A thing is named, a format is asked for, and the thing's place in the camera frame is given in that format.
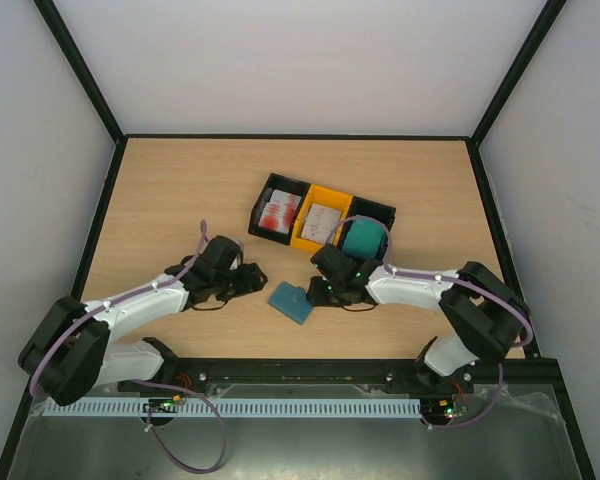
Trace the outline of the black bin with teal cards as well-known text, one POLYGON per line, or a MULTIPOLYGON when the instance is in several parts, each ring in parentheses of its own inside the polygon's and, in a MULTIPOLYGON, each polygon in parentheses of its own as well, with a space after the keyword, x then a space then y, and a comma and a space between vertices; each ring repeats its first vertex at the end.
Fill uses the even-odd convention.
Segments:
MULTIPOLYGON (((394 207, 384 205, 378 202, 374 202, 368 199, 364 199, 362 197, 354 196, 347 212, 347 217, 352 218, 355 216, 363 216, 363 218, 372 218, 377 222, 380 222, 385 225, 387 230, 390 230, 393 226, 395 220, 396 209, 394 207)), ((342 250, 342 245, 344 243, 345 236, 351 226, 351 222, 346 222, 343 225, 342 235, 338 242, 338 247, 342 250)), ((384 244, 381 247, 381 250, 378 252, 376 260, 380 260, 387 249, 388 237, 385 233, 384 244)))

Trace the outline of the teal card stack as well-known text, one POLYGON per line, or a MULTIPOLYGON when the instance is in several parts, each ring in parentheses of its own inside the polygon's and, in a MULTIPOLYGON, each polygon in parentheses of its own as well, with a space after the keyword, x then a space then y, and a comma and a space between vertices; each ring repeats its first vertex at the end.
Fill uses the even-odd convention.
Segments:
POLYGON ((375 221, 359 218, 351 222, 342 251, 362 259, 375 259, 384 244, 385 232, 375 221))

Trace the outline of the black bin with red cards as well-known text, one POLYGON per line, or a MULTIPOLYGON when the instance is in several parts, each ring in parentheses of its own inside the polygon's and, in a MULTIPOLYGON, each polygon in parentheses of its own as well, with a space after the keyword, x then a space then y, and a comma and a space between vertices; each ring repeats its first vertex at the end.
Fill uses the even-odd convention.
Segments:
POLYGON ((250 214, 248 233, 289 246, 310 184, 271 173, 250 214))

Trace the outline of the blue card holder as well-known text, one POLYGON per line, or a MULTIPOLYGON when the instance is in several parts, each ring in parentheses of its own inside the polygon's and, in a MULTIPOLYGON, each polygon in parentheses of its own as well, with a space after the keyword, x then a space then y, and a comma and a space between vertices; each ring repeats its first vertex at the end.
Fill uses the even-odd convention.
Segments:
POLYGON ((303 325, 314 309, 305 290, 288 282, 281 282, 269 296, 267 303, 298 325, 303 325))

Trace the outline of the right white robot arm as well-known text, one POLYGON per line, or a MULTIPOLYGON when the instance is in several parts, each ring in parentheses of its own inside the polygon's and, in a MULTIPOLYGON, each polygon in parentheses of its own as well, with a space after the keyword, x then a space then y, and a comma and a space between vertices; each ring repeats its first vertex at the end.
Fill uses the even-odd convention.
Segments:
POLYGON ((311 263, 319 272, 307 292, 314 307, 396 304, 446 317, 453 333, 432 338, 414 361, 415 378, 427 391, 440 390, 462 367, 479 360, 500 362, 533 339, 528 306, 479 262, 458 270, 413 270, 356 259, 325 245, 311 263))

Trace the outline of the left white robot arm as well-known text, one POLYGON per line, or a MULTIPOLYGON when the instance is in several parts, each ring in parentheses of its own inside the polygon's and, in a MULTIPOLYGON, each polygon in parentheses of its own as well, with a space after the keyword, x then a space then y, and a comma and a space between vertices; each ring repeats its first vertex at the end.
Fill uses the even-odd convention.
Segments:
POLYGON ((266 283, 259 265, 245 262, 239 243, 224 236, 203 238, 194 254, 132 290, 90 302, 72 296, 57 300, 17 363, 33 394, 46 394, 61 406, 97 386, 152 380, 170 350, 155 339, 122 345, 120 338, 162 317, 202 310, 210 299, 225 306, 266 283))

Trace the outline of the yellow bin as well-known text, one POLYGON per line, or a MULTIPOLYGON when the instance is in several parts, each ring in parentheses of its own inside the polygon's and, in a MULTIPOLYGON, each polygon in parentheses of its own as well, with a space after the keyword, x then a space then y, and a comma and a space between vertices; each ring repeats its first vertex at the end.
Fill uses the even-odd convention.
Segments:
POLYGON ((298 209, 290 245, 315 253, 328 240, 335 243, 342 227, 333 229, 346 218, 352 201, 351 194, 312 184, 298 209))

